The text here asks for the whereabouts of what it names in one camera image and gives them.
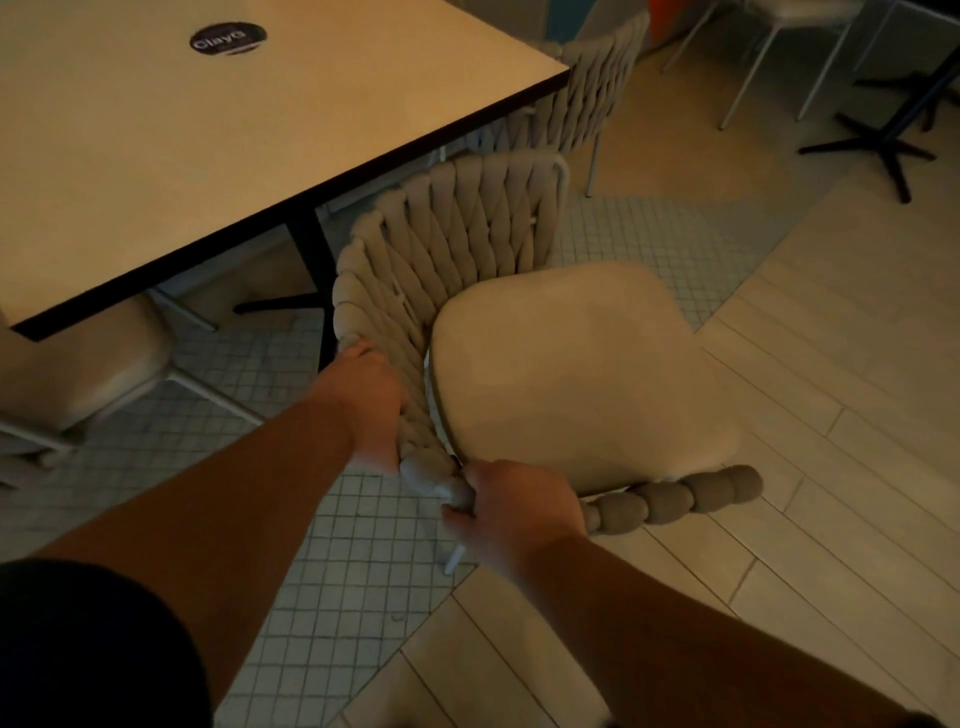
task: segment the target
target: stool leg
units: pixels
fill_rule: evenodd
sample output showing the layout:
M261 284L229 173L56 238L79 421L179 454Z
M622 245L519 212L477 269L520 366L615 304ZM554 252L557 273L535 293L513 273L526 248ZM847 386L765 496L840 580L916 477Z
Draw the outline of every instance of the stool leg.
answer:
M593 175L597 171L597 150L600 149L600 134L603 133L603 130L597 132L597 136L593 138L593 154L590 155L590 172L587 175L587 197L593 197Z
M880 37L880 34L883 32L883 29L887 25L887 21L890 19L890 16L893 14L899 0L890 0L890 5L887 7L887 12L883 15L883 19L880 21L880 24L876 26L874 34L870 36L870 40L867 42L866 47L863 49L863 53L860 54L860 58L856 60L856 63L853 64L853 72L860 70L860 66L863 64L863 61L867 59L867 56L870 55L870 52L874 50L874 45L876 44L876 39Z
M767 39L763 41L763 46L760 48L760 52L756 54L756 61L754 61L754 64L750 67L750 73L747 74L747 78L744 79L743 86L740 87L739 92L736 94L736 98L733 99L733 103L730 104L730 110L727 111L727 115L724 117L724 120L720 122L721 132L727 128L728 124L730 124L730 120L733 118L733 113L740 105L740 99L742 99L743 94L747 92L747 86L749 86L750 81L754 79L756 70L760 68L760 64L763 62L763 57L767 55L767 51L770 50L770 44L774 42L774 38L777 37L777 33L779 32L780 26L775 25L770 29L770 35L767 36Z
M824 82L824 78L827 77L827 73L830 71L833 61L840 52L840 46L843 45L843 41L847 39L847 33L850 32L852 25L853 21L849 22L843 31L841 31L840 37L837 38L837 42L833 45L833 50L830 51L830 55L827 56L827 62L824 63L824 67L820 70L820 75L817 76L817 80L813 84L813 88L811 88L810 92L806 95L806 101L804 101L804 105L800 107L800 113L797 114L797 121L801 121L804 118L806 110L809 109L810 104L813 103L813 97L817 95L817 91L820 89L820 84L822 84Z
M457 544L457 547L453 549L453 553L450 554L450 558L448 558L444 564L444 576L449 576L453 573L453 570L457 568L460 560L464 558L465 553L467 553L467 547L462 544Z
M677 59L684 54L686 46L690 44L690 40L692 40L693 37L697 35L697 32L707 24L707 21L710 20L710 16L713 15L713 11L716 10L716 7L719 4L720 0L713 0L713 2L707 6L707 10L703 15L700 16L697 24L693 26L693 30L686 34L686 38L684 38L677 50L673 52L673 55L670 57L669 61L667 61L663 65L663 68L660 69L660 73L666 73L669 71L673 64L677 62Z

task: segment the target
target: table edge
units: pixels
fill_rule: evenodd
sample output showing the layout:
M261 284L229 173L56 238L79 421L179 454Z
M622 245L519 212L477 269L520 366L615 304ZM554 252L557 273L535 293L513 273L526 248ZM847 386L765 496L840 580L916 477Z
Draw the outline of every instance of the table edge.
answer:
M172 253L101 283L62 303L57 303L45 311L14 324L11 329L31 341L42 341L112 305L163 283L178 273L236 248L262 232L284 224L289 217L288 210L291 208L320 206L511 111L533 104L538 99L561 90L566 86L569 76L570 69L567 68L505 99L407 142L380 157L370 159L286 200L265 207L243 220L188 243Z

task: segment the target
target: round black sticker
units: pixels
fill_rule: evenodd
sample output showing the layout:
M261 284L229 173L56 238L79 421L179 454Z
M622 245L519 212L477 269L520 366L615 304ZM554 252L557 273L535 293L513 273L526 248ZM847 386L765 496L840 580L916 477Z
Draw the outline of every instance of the round black sticker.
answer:
M201 28L190 38L190 47L205 56L247 53L267 39L267 32L253 23L217 23Z

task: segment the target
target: orange object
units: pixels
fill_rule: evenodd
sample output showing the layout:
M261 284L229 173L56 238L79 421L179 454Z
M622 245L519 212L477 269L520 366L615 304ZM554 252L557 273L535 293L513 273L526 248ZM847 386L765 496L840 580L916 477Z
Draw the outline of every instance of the orange object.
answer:
M663 40L689 0L649 0L650 37L655 43Z

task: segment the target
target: right hand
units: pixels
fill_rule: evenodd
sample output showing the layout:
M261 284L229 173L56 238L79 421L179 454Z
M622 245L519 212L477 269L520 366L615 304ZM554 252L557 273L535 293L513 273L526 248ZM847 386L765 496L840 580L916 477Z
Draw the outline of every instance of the right hand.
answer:
M536 553L586 538L580 501L556 471L511 460L474 460L464 477L476 491L473 515L444 506L444 525L481 564L517 581Z

